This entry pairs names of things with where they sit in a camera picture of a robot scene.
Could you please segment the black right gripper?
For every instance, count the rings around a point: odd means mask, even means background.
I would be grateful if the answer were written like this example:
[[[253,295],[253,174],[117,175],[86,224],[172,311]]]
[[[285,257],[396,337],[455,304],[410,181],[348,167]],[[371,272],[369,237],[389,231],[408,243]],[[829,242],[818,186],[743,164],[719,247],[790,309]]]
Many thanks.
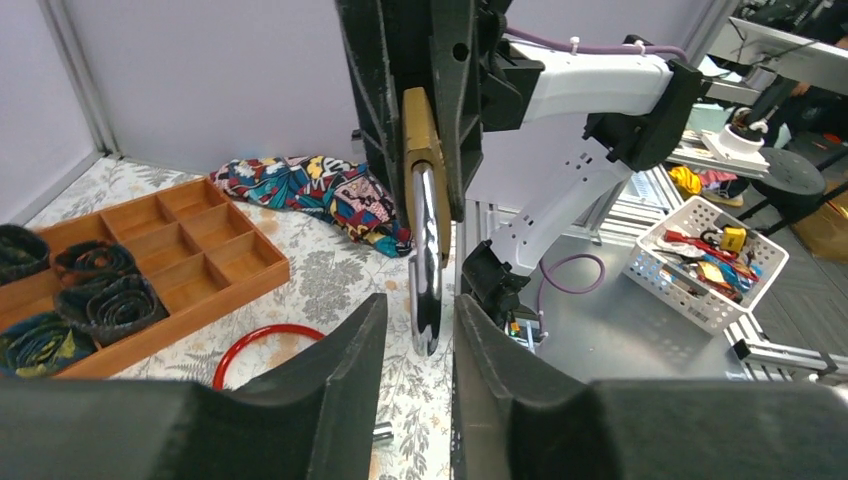
[[[544,70],[505,38],[509,1],[392,1],[390,60],[380,1],[337,0],[359,130],[371,172],[408,225],[399,98],[421,87],[436,115],[452,220],[483,159],[484,132],[520,127]]]

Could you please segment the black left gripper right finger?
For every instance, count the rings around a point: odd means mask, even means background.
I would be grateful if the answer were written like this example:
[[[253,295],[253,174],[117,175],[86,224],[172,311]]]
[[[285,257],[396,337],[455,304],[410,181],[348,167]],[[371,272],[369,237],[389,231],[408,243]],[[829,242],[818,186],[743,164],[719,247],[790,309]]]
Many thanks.
[[[469,479],[843,479],[847,405],[810,383],[584,384],[455,300],[458,429]]]

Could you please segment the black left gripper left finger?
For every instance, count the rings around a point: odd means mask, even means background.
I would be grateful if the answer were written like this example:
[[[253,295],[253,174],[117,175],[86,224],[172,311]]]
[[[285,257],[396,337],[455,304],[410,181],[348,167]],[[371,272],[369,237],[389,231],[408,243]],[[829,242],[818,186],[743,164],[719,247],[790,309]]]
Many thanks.
[[[190,381],[5,380],[5,479],[365,479],[388,302],[235,390]]]

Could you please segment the red cable lock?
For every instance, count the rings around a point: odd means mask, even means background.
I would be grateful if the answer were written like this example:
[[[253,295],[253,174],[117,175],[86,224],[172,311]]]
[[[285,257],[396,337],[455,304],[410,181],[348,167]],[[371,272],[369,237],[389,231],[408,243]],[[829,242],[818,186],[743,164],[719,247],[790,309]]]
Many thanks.
[[[280,366],[324,337],[320,330],[293,323],[253,330],[223,353],[212,377],[212,388],[223,390],[230,386],[232,379],[245,383],[248,373],[259,374]]]

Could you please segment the brass padlock with label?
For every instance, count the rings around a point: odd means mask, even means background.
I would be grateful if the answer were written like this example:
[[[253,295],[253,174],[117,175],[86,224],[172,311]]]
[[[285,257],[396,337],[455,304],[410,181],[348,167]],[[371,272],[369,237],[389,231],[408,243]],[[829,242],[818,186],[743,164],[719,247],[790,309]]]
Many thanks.
[[[431,356],[441,330],[451,217],[444,155],[424,88],[404,92],[402,124],[406,211],[414,239],[409,259],[411,331],[416,352]]]

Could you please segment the green cable lock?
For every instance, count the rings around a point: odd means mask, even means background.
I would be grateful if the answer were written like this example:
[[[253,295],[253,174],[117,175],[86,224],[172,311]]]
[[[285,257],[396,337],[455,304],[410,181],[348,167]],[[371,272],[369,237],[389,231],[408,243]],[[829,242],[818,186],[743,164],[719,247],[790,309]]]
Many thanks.
[[[394,439],[393,425],[391,422],[380,422],[374,426],[372,432],[372,443],[382,445],[391,443]]]

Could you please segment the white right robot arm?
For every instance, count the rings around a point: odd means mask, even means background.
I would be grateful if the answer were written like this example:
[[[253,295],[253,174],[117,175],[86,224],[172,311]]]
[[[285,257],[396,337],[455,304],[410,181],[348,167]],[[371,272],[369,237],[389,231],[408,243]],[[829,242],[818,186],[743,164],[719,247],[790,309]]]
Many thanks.
[[[485,315],[503,322],[563,229],[602,194],[663,162],[698,97],[685,53],[639,36],[613,46],[547,41],[508,25],[506,1],[339,1],[335,5],[368,162],[415,242],[411,322],[436,336],[450,227],[483,162],[483,137],[582,114],[585,156],[557,189],[483,240],[463,266]]]

